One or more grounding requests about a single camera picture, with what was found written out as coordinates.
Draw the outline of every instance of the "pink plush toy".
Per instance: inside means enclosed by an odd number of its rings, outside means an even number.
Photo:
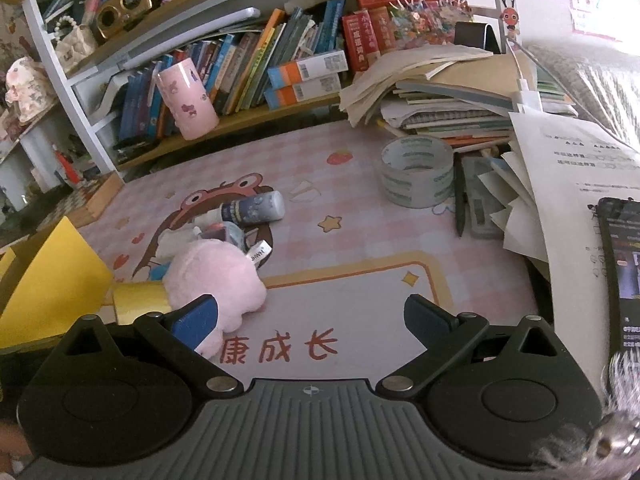
[[[220,240],[196,240],[176,254],[162,279],[172,309],[203,294],[218,302],[218,324],[196,352],[207,359],[222,347],[223,332],[234,332],[242,314],[258,310],[267,289],[252,261],[235,245]]]

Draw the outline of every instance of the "gold radio speaker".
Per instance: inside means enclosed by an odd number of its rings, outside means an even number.
[[[107,0],[97,11],[95,22],[98,32],[108,40],[123,30],[129,30],[156,4],[157,0]]]

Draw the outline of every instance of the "desk mat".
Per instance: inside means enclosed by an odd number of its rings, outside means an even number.
[[[225,335],[213,360],[245,384],[252,377],[375,384],[424,350],[402,320],[409,294],[493,324],[536,311],[523,259],[501,240],[468,230],[458,238],[452,199],[416,210],[380,194],[374,165],[388,140],[378,127],[340,121],[236,146],[126,184],[80,231],[116,281],[141,281],[164,229],[234,198],[281,191],[284,219],[247,229],[250,241],[273,246],[258,270],[267,301]]]

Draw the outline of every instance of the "tape roll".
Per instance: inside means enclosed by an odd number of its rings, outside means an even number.
[[[435,137],[392,140],[376,169],[386,198],[404,207],[433,207],[453,192],[453,149]]]

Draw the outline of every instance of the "phone screen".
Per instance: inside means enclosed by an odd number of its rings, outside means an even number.
[[[607,265],[611,350],[640,348],[640,203],[603,198],[598,218]]]

